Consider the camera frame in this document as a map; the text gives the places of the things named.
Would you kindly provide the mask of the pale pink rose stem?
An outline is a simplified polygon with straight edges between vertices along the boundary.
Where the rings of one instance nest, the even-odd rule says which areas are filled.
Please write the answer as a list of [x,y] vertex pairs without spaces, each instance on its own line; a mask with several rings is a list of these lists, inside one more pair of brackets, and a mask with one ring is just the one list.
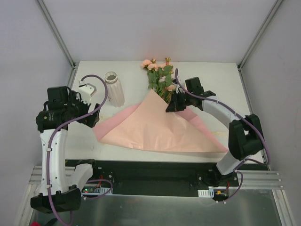
[[177,82],[176,82],[176,79],[174,77],[174,75],[168,75],[168,76],[163,76],[161,78],[161,83],[162,83],[162,96],[163,96],[163,92],[164,92],[164,89],[168,86],[170,86],[171,84],[176,84],[177,85]]

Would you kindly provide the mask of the small peach flower stem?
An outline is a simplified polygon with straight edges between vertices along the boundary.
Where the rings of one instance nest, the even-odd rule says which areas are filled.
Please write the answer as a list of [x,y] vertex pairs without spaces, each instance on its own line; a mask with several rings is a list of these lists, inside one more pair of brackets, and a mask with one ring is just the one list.
[[174,75],[174,67],[170,63],[169,57],[165,58],[165,62],[158,64],[158,66],[159,66],[158,73],[159,73],[160,79],[159,79],[159,86],[158,86],[157,94],[162,98],[162,89],[163,88],[162,88],[161,78],[163,76]]

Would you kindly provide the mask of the pink wrapping paper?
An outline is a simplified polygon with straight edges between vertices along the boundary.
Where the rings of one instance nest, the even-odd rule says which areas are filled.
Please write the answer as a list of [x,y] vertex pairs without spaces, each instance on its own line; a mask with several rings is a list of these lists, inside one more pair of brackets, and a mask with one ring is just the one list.
[[166,112],[167,103],[150,91],[140,103],[97,123],[99,143],[144,151],[226,153],[201,118],[191,109]]

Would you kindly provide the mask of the cream gold-lettered ribbon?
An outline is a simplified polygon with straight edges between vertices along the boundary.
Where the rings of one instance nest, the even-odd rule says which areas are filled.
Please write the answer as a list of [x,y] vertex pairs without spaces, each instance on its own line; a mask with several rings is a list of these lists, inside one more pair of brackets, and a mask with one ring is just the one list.
[[[133,113],[133,110],[135,110],[135,108],[130,107],[112,117],[100,116],[99,122],[94,127],[94,133],[97,136],[97,138],[102,139],[106,134],[108,134],[111,130],[113,130],[126,118],[128,118]],[[223,131],[209,130],[209,128],[204,124],[204,122],[201,121],[200,117],[192,111],[190,111],[189,109],[178,114],[191,125],[193,125],[196,129],[198,129],[201,133],[205,134],[208,137],[218,137],[226,134],[226,132]]]

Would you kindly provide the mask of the peach double rose stem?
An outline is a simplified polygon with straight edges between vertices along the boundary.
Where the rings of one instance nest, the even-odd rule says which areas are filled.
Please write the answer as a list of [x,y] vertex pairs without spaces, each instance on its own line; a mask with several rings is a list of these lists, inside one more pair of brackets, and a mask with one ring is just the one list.
[[159,66],[156,63],[156,60],[145,59],[141,64],[141,68],[144,69],[147,73],[148,82],[149,82],[148,89],[152,89],[157,93],[160,76],[158,73]]

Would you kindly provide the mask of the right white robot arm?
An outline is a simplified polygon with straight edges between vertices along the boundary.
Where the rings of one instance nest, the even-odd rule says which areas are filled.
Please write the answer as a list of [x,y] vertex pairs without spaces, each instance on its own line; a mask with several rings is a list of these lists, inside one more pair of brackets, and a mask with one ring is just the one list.
[[222,103],[214,92],[204,91],[198,77],[187,79],[185,84],[185,88],[180,86],[172,92],[166,112],[180,112],[194,106],[215,117],[229,130],[228,153],[203,176],[204,184],[222,186],[235,170],[264,148],[260,119],[255,114],[241,116]]

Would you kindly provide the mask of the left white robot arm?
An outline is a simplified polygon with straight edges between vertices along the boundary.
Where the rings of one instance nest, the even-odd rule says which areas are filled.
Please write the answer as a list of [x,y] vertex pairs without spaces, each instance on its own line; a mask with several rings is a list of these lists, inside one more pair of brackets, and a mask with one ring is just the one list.
[[75,119],[90,128],[96,125],[98,110],[82,118],[88,113],[95,92],[96,87],[89,83],[80,85],[78,91],[67,86],[47,89],[48,100],[36,117],[42,144],[42,176],[38,195],[30,200],[33,209],[42,213],[78,210],[85,182],[95,183],[99,179],[94,160],[79,161],[70,177],[65,173],[66,122]]

